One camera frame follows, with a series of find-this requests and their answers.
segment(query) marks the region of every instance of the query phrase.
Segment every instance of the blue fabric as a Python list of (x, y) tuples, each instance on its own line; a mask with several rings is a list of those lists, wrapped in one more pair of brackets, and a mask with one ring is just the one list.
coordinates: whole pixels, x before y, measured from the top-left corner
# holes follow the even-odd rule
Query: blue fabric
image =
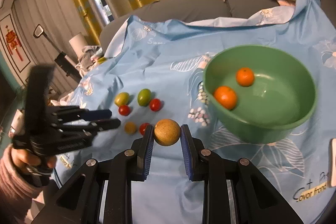
[[(329, 142), (336, 137), (336, 30), (320, 9), (319, 0), (296, 3), (295, 11), (276, 7), (245, 21), (222, 18), (186, 25), (176, 20), (149, 23), (130, 17), (112, 41), (122, 46), (121, 53), (89, 72), (71, 100), (71, 104), (89, 109), (109, 108), (122, 126), (99, 133), (90, 148), (61, 155), (55, 173), (58, 183), (64, 183), (89, 158), (108, 160), (130, 148), (141, 135), (126, 134), (125, 121), (155, 125), (169, 118), (188, 124), (194, 137), (223, 158), (250, 159), (304, 223), (314, 223), (335, 191), (327, 188), (326, 182)], [(291, 19), (282, 22), (280, 15), (290, 11)], [(275, 15), (282, 24), (275, 24)], [(251, 23), (262, 26), (248, 26)], [(212, 24), (236, 27), (197, 26)], [(279, 142), (258, 145), (239, 140), (217, 120), (203, 93), (207, 61), (226, 48), (243, 44), (268, 45), (290, 53), (307, 67), (318, 88), (315, 114)], [(109, 47), (106, 56), (114, 56), (115, 48)], [(159, 112), (138, 106), (137, 94), (143, 88), (164, 102)], [(133, 96), (128, 117), (118, 115), (113, 103), (119, 92)], [(132, 183), (132, 202), (135, 224), (201, 223), (203, 183), (188, 180), (180, 142), (170, 147), (154, 144), (147, 181)]]

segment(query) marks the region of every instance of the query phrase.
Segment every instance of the green plastic bowl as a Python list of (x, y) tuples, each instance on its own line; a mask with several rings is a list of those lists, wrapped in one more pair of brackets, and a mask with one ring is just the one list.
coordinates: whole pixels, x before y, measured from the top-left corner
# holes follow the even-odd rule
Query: green plastic bowl
[[(236, 72), (253, 70), (253, 85), (242, 87)], [(229, 86), (238, 96), (233, 110), (220, 105), (212, 95), (219, 86)], [(244, 45), (218, 53), (206, 66), (204, 87), (219, 120), (241, 140), (273, 143), (311, 117), (316, 88), (305, 66), (281, 50)]]

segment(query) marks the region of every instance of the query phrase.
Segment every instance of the white paper roll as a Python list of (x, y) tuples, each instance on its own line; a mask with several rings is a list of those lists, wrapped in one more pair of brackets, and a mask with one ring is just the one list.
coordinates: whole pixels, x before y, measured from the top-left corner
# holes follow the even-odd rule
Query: white paper roll
[(83, 54), (82, 49), (85, 46), (88, 46), (88, 43), (86, 42), (85, 37), (82, 35), (82, 33), (79, 33), (78, 35), (71, 38), (69, 40), (69, 43), (73, 48), (73, 50), (75, 51), (78, 58)]

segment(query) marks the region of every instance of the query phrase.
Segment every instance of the cherry tomato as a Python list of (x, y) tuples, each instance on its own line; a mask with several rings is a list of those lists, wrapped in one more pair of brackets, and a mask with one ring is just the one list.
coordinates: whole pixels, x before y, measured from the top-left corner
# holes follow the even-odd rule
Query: cherry tomato
[(128, 105), (122, 105), (122, 106), (120, 106), (119, 109), (118, 109), (118, 111), (119, 111), (119, 114), (123, 115), (123, 116), (128, 116), (128, 114), (131, 113), (131, 109), (130, 109), (130, 107)]
[(149, 108), (152, 111), (159, 111), (161, 108), (161, 101), (158, 98), (151, 100), (149, 103)]
[(151, 124), (148, 122), (144, 122), (142, 125), (140, 125), (139, 132), (141, 133), (142, 136), (145, 135), (146, 127), (149, 125)]

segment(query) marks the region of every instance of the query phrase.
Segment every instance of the green fruit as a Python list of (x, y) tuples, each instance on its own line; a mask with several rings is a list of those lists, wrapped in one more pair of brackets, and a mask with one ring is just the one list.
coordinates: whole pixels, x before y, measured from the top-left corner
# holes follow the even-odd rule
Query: green fruit
[(143, 89), (138, 94), (139, 106), (147, 106), (151, 100), (151, 91), (149, 89)]
[(122, 92), (115, 97), (114, 103), (117, 106), (127, 105), (128, 100), (129, 100), (129, 94), (127, 92)]

